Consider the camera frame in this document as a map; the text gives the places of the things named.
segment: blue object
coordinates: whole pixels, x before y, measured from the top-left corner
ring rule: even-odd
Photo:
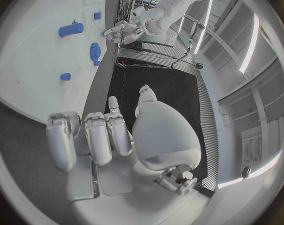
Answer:
[[[96,42],[92,43],[90,48],[90,57],[91,60],[94,62],[95,66],[100,65],[100,62],[98,61],[100,56],[101,56],[101,48],[99,47],[99,44],[97,44]]]
[[[96,12],[94,13],[95,20],[100,20],[102,18],[102,12]]]
[[[71,74],[69,74],[69,73],[61,74],[61,80],[64,80],[64,81],[71,80]]]
[[[63,26],[59,29],[58,34],[61,37],[65,37],[72,34],[80,34],[83,32],[83,24],[81,22],[74,22],[72,25]]]

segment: black floor mat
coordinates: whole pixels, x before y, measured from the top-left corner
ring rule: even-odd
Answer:
[[[139,99],[139,90],[145,84],[155,92],[157,99],[179,111],[191,124],[201,145],[201,161],[193,171],[198,181],[207,177],[207,160],[202,128],[197,79],[194,75],[176,69],[115,66],[108,98],[115,96],[119,102],[128,130],[135,122],[134,111]],[[108,103],[105,113],[109,112]]]

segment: ribbed wall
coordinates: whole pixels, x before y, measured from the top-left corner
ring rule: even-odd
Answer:
[[[172,31],[168,31],[168,35],[172,40],[172,43],[174,44],[174,48],[148,43],[145,43],[144,47],[146,49],[151,49],[153,51],[166,53],[176,57],[183,56],[183,54],[186,52],[186,47],[184,46],[182,41],[178,40],[177,35]],[[171,64],[175,61],[174,59],[163,55],[158,55],[145,51],[135,51],[126,48],[121,50],[119,57],[156,63],[167,67],[170,67]],[[185,58],[185,61],[188,61],[193,64],[195,63],[191,54],[189,54],[189,56]],[[202,181],[202,186],[211,191],[214,191],[217,185],[219,168],[219,143],[211,100],[207,92],[206,85],[203,81],[202,75],[198,69],[182,61],[176,63],[174,65],[174,68],[192,74],[197,78],[200,100],[200,120],[204,136],[208,170],[208,177]]]

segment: gray floor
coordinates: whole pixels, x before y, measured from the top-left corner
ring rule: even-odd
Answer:
[[[114,25],[117,4],[118,0],[106,0],[107,28]],[[107,43],[107,52],[91,86],[83,117],[90,112],[104,112],[115,48],[115,44]],[[67,174],[54,168],[44,124],[0,102],[0,149],[17,184],[42,212],[61,225],[78,224],[66,199]]]

